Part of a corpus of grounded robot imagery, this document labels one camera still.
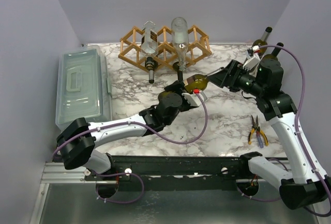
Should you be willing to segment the green bottle silver neck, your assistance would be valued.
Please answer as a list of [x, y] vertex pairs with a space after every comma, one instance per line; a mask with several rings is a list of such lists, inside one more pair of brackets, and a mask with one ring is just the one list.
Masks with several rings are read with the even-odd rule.
[[183, 82], [185, 89], [189, 94], [192, 94], [194, 89], [205, 90], [210, 81], [208, 80], [208, 74], [197, 73], [186, 78]]

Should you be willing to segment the green wine bottle brown label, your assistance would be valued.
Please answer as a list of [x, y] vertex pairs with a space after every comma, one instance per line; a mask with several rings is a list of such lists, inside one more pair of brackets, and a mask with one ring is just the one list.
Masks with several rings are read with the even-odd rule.
[[155, 82], [155, 70], [158, 67], [158, 62], [154, 60], [152, 57], [147, 57], [145, 61], [145, 68], [148, 71], [148, 82], [149, 84], [154, 84]]

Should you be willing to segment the tall green bottle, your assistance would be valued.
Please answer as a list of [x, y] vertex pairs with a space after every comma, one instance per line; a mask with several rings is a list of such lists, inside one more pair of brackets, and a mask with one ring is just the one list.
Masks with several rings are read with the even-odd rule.
[[[255, 41], [253, 42], [252, 45], [253, 45], [253, 46], [259, 46], [259, 47], [260, 47], [260, 46], [268, 45], [268, 43], [267, 43], [267, 39], [268, 39], [270, 33], [272, 32], [272, 30], [273, 30], [272, 27], [270, 27], [270, 26], [267, 27], [267, 28], [265, 29], [263, 35], [261, 36], [261, 38], [255, 40]], [[260, 49], [259, 49], [259, 52], [258, 52], [259, 57], [262, 57], [262, 56], [264, 55], [265, 52], [266, 52], [266, 48], [260, 48]]]

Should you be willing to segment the clear square glass bottle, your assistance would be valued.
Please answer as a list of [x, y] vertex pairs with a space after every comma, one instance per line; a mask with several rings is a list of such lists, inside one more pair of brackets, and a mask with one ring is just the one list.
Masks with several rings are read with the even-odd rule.
[[141, 52], [147, 57], [154, 57], [158, 53], [156, 24], [152, 21], [147, 21], [143, 25], [143, 32]]

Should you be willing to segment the clear round glass bottle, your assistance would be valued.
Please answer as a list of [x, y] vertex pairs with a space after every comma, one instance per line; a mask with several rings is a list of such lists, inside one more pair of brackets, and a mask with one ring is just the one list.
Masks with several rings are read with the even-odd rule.
[[178, 55], [179, 70], [186, 69], [186, 53], [188, 51], [188, 25], [184, 18], [176, 17], [171, 23], [172, 43]]

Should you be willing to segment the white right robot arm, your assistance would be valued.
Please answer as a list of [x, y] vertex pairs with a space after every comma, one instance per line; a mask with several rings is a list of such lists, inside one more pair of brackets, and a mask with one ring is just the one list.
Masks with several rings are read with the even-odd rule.
[[226, 67], [208, 76], [219, 88], [244, 91], [255, 97], [258, 109], [275, 131], [290, 163], [288, 172], [262, 155], [245, 154], [238, 165], [243, 178], [262, 177], [280, 193], [291, 210], [319, 203], [330, 197], [330, 177], [313, 154], [298, 121], [298, 110], [292, 98], [281, 91], [283, 68], [273, 59], [261, 61], [257, 75], [249, 74], [243, 65], [232, 60]]

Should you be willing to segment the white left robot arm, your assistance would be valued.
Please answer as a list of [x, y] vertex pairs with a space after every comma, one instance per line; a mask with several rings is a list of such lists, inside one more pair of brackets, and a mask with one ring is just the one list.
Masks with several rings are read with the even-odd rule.
[[165, 88], [156, 105], [121, 120], [88, 122], [77, 118], [57, 137], [56, 152], [60, 153], [67, 170], [86, 167], [97, 172], [103, 180], [114, 176], [115, 168], [110, 157], [97, 147], [130, 137], [144, 137], [161, 132], [181, 112], [199, 107], [206, 96], [200, 89], [189, 93], [184, 84], [175, 82]]

